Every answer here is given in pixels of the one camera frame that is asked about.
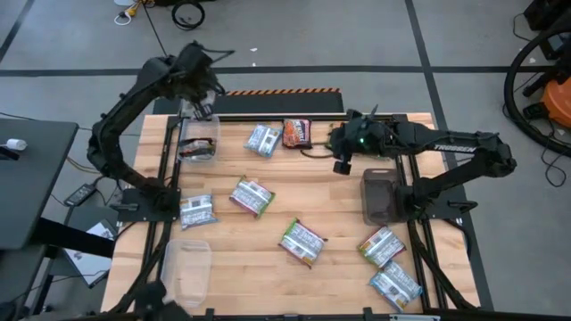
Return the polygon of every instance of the plastic bin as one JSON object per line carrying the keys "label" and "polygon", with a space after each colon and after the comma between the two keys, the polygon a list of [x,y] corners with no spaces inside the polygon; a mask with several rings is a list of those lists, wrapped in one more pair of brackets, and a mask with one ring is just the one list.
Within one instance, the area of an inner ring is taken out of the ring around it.
{"label": "plastic bin", "polygon": [[161,272],[167,288],[164,301],[174,300],[183,307],[197,308],[208,292],[211,260],[211,247],[205,241],[170,240]]}
{"label": "plastic bin", "polygon": [[220,142],[220,120],[218,116],[212,115],[208,120],[184,119],[180,127],[180,141],[192,138],[210,138],[216,148],[213,155],[196,155],[190,157],[177,157],[186,163],[212,163],[218,158]]}

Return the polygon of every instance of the orange and black striped strip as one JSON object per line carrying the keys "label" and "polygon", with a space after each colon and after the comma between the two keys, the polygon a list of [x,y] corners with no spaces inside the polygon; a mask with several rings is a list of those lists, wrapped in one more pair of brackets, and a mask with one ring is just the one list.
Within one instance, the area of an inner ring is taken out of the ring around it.
{"label": "orange and black striped strip", "polygon": [[233,90],[226,95],[277,95],[277,94],[305,94],[305,93],[340,93],[339,88],[297,88],[297,89],[269,89],[269,90]]}

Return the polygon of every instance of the gray floor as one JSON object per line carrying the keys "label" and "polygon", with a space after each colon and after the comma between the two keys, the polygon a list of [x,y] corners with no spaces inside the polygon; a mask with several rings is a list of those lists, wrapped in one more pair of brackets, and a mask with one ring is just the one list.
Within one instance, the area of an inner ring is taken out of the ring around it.
{"label": "gray floor", "polygon": [[[525,45],[511,34],[512,18],[529,0],[414,0],[432,66],[507,66]],[[0,43],[24,2],[0,2]],[[213,49],[236,49],[220,66],[384,65],[420,66],[404,0],[219,0],[206,3],[207,18],[198,30],[176,29],[165,8],[150,14],[167,51],[176,54],[194,39]],[[124,27],[112,20],[112,0],[36,0],[0,70],[73,70],[140,68],[160,55],[153,32],[140,11]],[[522,35],[534,35],[523,20]],[[532,53],[535,64],[544,62]],[[481,178],[466,185],[477,241],[496,310],[571,316],[567,289],[571,278],[570,184],[554,188],[544,178],[542,147],[501,116],[503,74],[435,74],[449,128],[498,131],[512,146],[517,171],[503,179]],[[346,108],[369,111],[433,111],[422,73],[224,74],[227,89],[338,86]],[[3,77],[0,111],[76,121],[89,127],[108,111],[133,76]],[[139,118],[128,132],[140,131]],[[70,156],[87,164],[87,132],[79,132]],[[137,138],[122,139],[132,161]],[[554,155],[548,153],[548,159]],[[558,165],[571,169],[571,160]],[[556,180],[557,173],[551,173]],[[54,195],[64,198],[93,176],[65,165]],[[105,196],[112,182],[102,182]],[[101,203],[96,197],[89,200]],[[64,209],[51,200],[45,216],[61,219]],[[104,283],[88,290],[79,280],[53,286],[48,302],[59,309],[98,310]]]}

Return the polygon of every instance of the white cable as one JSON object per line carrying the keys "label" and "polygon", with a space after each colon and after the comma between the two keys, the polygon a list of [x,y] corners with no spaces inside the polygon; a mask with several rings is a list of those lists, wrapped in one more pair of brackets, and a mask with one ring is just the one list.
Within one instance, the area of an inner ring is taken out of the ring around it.
{"label": "white cable", "polygon": [[132,19],[131,16],[127,13],[127,11],[124,12],[125,13],[125,17],[127,17],[127,22],[118,22],[117,19],[121,18],[119,15],[117,15],[117,17],[115,17],[115,24],[118,26],[127,26],[129,23],[131,23]]}

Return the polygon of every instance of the wooden tabletop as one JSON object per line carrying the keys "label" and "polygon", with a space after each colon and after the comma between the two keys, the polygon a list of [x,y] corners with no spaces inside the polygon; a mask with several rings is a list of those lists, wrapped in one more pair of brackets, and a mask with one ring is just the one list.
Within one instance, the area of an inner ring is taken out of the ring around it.
{"label": "wooden tabletop", "polygon": [[[410,113],[408,117],[433,127],[429,113]],[[157,173],[167,118],[145,117],[135,159],[135,169],[144,175]],[[326,141],[330,123],[313,122],[313,142]],[[172,227],[171,239],[204,240],[212,250],[206,300],[199,308],[188,311],[195,315],[203,315],[206,308],[215,308],[219,315],[359,314],[363,307],[371,307],[374,313],[395,312],[368,285],[377,269],[356,250],[376,230],[363,223],[359,188],[363,170],[393,169],[394,161],[354,156],[351,175],[342,176],[332,171],[333,159],[310,159],[281,145],[273,157],[263,158],[243,148],[255,124],[221,123],[216,164],[184,164],[181,168],[179,186],[183,197],[211,193],[220,220],[185,231],[179,222]],[[281,126],[277,122],[267,124],[274,128]],[[310,152],[327,153],[320,146]],[[433,177],[444,171],[439,152],[423,152],[417,160],[421,176]],[[276,193],[259,220],[228,199],[242,175]],[[312,269],[277,246],[294,218],[328,239]],[[461,232],[440,221],[431,224],[443,272],[468,301],[477,305],[476,286]],[[406,225],[394,224],[390,228],[408,249],[396,256],[395,261],[416,278]],[[137,223],[118,240],[102,311],[114,306],[137,276],[146,231],[147,223]],[[425,291],[436,306],[432,277],[426,275]],[[420,299],[416,299],[405,311],[421,310]]]}

